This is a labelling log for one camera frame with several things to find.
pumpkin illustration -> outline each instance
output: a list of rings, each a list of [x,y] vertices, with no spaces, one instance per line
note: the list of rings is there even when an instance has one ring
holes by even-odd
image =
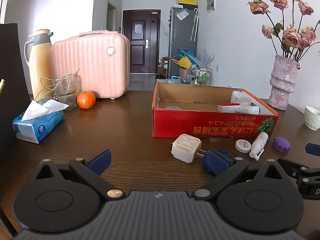
[[[273,130],[273,127],[276,123],[276,120],[273,117],[267,117],[265,120],[261,122],[258,126],[257,133],[265,132],[269,133]]]

purple cap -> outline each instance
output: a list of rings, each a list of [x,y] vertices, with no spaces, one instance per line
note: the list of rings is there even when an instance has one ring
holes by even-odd
[[[281,153],[288,153],[291,148],[290,142],[282,137],[275,138],[272,146]]]

pink suitcase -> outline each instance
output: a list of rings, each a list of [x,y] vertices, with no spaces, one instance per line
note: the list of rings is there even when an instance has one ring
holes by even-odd
[[[130,82],[130,42],[124,35],[110,31],[81,33],[59,41],[51,48],[54,79],[75,73],[81,88],[97,98],[119,98]]]

white cup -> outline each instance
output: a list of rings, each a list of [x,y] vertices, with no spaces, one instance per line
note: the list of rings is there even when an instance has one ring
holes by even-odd
[[[311,106],[306,106],[304,110],[304,123],[310,129],[316,131],[320,128],[320,111]]]

black bag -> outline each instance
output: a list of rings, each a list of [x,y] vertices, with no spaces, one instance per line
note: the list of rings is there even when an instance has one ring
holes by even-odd
[[[19,48],[18,25],[0,24],[0,81],[5,80],[0,94],[0,161],[16,142],[12,121],[30,104]]]

